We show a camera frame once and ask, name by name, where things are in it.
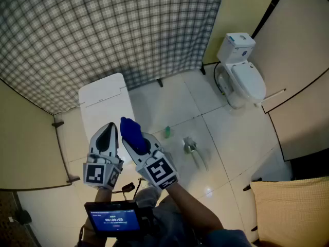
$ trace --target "shower curtain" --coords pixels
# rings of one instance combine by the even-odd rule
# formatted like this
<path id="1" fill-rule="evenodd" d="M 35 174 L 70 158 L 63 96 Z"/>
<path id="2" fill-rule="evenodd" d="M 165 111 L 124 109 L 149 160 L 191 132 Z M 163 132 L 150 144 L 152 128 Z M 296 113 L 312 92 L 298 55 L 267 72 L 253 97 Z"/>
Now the shower curtain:
<path id="1" fill-rule="evenodd" d="M 0 79 L 56 114 L 82 86 L 200 68 L 221 0 L 0 0 Z"/>

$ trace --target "toilet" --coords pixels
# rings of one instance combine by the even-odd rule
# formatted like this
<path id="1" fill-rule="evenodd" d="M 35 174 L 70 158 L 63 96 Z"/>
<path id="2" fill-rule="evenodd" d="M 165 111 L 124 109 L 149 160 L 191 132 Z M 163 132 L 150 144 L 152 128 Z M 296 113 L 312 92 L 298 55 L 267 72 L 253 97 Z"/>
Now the toilet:
<path id="1" fill-rule="evenodd" d="M 218 72 L 216 81 L 234 109 L 243 107 L 246 102 L 259 106 L 266 96 L 262 76 L 247 60 L 255 45 L 247 33 L 227 33 L 217 53 L 223 69 Z"/>
<path id="2" fill-rule="evenodd" d="M 121 117 L 135 120 L 127 87 L 121 73 L 115 73 L 79 89 L 79 103 L 88 142 L 104 125 L 114 122 L 118 129 L 118 155 L 124 164 L 132 159 L 121 141 Z"/>

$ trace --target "cushion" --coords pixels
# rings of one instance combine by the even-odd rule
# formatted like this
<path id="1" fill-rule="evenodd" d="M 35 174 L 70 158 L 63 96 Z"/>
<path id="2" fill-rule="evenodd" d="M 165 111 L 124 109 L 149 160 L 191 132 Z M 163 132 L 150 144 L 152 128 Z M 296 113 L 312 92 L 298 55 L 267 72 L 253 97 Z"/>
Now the cushion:
<path id="1" fill-rule="evenodd" d="M 282 247 L 329 243 L 329 177 L 251 182 L 251 189 L 262 243 Z"/>

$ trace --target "wall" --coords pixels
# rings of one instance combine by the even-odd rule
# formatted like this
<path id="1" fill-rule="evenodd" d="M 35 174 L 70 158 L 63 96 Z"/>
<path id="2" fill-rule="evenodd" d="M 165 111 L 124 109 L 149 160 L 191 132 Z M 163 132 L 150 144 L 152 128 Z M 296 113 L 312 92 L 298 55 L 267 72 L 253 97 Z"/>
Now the wall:
<path id="1" fill-rule="evenodd" d="M 285 160 L 329 148 L 329 72 L 269 112 Z"/>
<path id="2" fill-rule="evenodd" d="M 204 64 L 218 61 L 216 54 L 226 33 L 252 35 L 272 0 L 222 0 L 207 49 Z"/>
<path id="3" fill-rule="evenodd" d="M 329 67 L 329 1 L 280 0 L 255 37 L 249 60 L 262 74 L 266 112 L 283 103 Z"/>
<path id="4" fill-rule="evenodd" d="M 66 185 L 53 116 L 2 81 L 0 103 L 0 189 Z"/>

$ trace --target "wire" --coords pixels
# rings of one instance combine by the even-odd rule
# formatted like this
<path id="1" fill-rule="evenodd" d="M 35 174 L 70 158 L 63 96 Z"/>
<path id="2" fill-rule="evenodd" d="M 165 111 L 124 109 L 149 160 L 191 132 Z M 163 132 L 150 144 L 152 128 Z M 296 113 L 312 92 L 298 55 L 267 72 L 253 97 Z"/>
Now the wire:
<path id="1" fill-rule="evenodd" d="M 113 191 L 112 194 L 117 194 L 117 193 L 124 193 L 122 190 L 120 191 Z"/>
<path id="2" fill-rule="evenodd" d="M 145 180 L 145 179 L 143 179 L 143 178 L 139 178 L 139 179 L 138 179 L 139 183 L 138 183 L 138 186 L 137 186 L 137 188 L 136 188 L 136 190 L 135 190 L 135 194 L 134 194 L 133 199 L 135 198 L 135 196 L 136 196 L 136 194 L 137 194 L 137 191 L 138 191 L 138 189 L 139 189 L 139 187 L 140 187 L 140 183 L 142 182 L 142 180 Z"/>
<path id="3" fill-rule="evenodd" d="M 219 61 L 219 63 L 216 64 L 216 66 L 214 68 L 214 81 L 215 81 L 215 84 L 216 84 L 217 88 L 219 89 L 219 91 L 223 94 L 223 91 L 221 90 L 220 86 L 218 85 L 217 80 L 216 80 L 216 76 L 215 76 L 215 71 L 216 71 L 216 68 L 217 68 L 218 64 L 220 64 L 220 61 Z"/>

